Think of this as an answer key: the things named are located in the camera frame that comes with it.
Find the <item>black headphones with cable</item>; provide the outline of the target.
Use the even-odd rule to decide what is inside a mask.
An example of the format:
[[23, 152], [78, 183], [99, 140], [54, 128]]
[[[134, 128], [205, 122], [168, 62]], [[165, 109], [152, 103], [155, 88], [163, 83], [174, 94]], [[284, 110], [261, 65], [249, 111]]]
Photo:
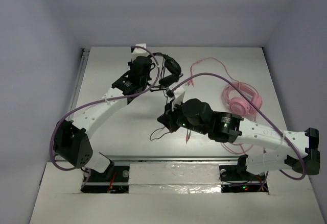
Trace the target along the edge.
[[165, 91], [170, 85], [172, 85], [173, 83], [177, 83], [179, 79], [183, 76], [183, 73], [181, 72], [180, 65], [174, 58], [160, 52], [155, 52], [153, 53], [153, 55], [156, 57], [162, 57], [162, 64], [159, 74], [158, 85], [155, 85], [154, 89], [151, 89], [150, 91], [163, 91], [167, 102], [168, 96], [166, 95]]

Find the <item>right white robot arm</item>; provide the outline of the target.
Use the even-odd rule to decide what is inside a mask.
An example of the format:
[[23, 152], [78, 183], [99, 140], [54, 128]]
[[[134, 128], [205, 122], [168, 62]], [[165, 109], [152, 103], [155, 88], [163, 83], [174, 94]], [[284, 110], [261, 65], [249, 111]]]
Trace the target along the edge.
[[157, 118], [170, 132], [185, 128], [207, 135], [219, 143], [250, 144], [269, 149], [259, 156], [242, 155], [236, 174], [246, 180], [265, 171], [291, 169], [296, 173], [314, 176], [320, 172], [319, 131], [280, 131], [239, 115], [213, 111], [208, 103], [196, 98], [185, 103], [165, 105]]

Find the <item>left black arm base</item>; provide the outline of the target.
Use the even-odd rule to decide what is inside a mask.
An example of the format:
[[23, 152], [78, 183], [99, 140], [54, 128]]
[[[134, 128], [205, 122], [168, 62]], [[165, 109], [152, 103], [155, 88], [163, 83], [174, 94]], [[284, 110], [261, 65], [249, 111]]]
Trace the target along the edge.
[[118, 164], [109, 160], [108, 168], [99, 173], [94, 169], [82, 168], [82, 193], [129, 193], [129, 164]]

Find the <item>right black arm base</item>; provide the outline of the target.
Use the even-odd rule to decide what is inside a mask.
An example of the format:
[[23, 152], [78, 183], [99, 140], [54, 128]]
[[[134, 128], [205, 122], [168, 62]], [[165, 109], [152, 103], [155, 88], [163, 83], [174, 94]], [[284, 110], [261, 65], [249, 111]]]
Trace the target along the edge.
[[237, 164], [219, 166], [222, 193], [269, 192], [266, 173], [254, 175], [246, 171], [248, 157], [241, 155]]

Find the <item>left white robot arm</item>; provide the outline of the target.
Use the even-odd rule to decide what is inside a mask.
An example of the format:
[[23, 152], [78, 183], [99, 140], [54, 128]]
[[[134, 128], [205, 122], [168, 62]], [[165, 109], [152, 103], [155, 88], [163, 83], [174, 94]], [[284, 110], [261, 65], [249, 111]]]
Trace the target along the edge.
[[59, 166], [59, 155], [71, 164], [70, 170], [89, 168], [102, 180], [113, 176], [111, 161], [92, 149], [90, 138], [115, 112], [130, 104], [138, 96], [154, 87], [149, 84], [150, 72], [160, 65], [154, 54], [138, 55], [129, 63], [129, 70], [119, 77], [100, 100], [82, 105], [64, 115], [56, 124], [50, 140], [50, 156], [53, 165]]

